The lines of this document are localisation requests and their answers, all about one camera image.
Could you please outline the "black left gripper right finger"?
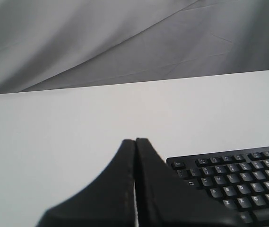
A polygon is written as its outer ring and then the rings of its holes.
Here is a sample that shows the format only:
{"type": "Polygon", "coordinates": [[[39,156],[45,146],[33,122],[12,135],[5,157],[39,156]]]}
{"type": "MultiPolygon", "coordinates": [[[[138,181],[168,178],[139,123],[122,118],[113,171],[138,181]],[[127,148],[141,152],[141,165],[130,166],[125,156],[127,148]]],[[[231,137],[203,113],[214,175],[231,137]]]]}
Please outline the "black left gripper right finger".
{"type": "Polygon", "coordinates": [[[136,139],[135,191],[141,227],[241,227],[239,214],[178,177],[148,139],[136,139]]]}

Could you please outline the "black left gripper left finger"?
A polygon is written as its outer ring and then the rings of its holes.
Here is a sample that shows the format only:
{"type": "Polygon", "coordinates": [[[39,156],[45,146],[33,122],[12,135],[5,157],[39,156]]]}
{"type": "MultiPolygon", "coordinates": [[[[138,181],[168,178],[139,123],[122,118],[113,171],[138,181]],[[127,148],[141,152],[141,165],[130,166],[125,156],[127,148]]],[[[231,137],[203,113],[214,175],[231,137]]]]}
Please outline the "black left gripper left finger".
{"type": "Polygon", "coordinates": [[[86,188],[48,209],[39,227],[133,227],[135,142],[123,140],[103,172],[86,188]]]}

